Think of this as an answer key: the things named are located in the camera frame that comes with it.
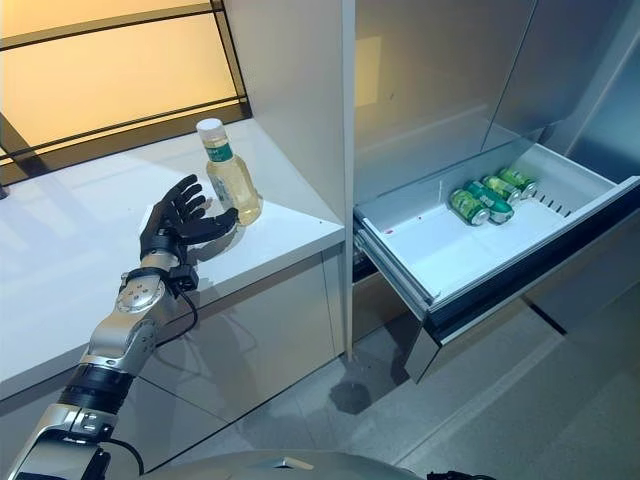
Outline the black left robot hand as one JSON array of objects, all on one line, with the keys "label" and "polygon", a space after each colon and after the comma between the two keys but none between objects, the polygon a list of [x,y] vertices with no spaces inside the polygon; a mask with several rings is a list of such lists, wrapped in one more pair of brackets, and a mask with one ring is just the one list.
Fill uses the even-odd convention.
[{"label": "black left robot hand", "polygon": [[218,216],[206,217],[202,190],[198,177],[191,174],[153,206],[139,236],[141,260],[152,253],[168,252],[180,264],[186,264],[189,246],[221,238],[238,224],[239,212],[234,207]]}]

